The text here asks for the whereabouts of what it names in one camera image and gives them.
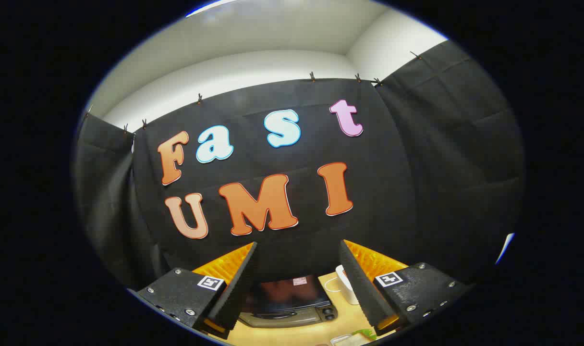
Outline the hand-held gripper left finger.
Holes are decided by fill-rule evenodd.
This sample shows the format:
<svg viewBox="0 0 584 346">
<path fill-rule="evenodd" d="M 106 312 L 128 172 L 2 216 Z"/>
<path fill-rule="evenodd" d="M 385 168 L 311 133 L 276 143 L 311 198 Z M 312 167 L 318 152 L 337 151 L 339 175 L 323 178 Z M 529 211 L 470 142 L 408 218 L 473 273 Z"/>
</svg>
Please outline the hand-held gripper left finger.
<svg viewBox="0 0 584 346">
<path fill-rule="evenodd" d="M 175 268 L 135 297 L 187 328 L 227 339 L 252 287 L 257 247 L 252 242 L 194 270 Z"/>
</svg>

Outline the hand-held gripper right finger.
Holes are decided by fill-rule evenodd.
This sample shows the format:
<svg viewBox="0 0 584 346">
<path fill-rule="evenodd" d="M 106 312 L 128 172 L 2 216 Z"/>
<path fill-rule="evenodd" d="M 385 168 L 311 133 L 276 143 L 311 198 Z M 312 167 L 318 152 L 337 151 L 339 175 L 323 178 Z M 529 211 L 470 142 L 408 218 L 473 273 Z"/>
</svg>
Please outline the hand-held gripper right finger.
<svg viewBox="0 0 584 346">
<path fill-rule="evenodd" d="M 340 261 L 378 336 L 422 324 L 471 289 L 424 261 L 406 265 L 347 239 L 340 243 Z"/>
</svg>

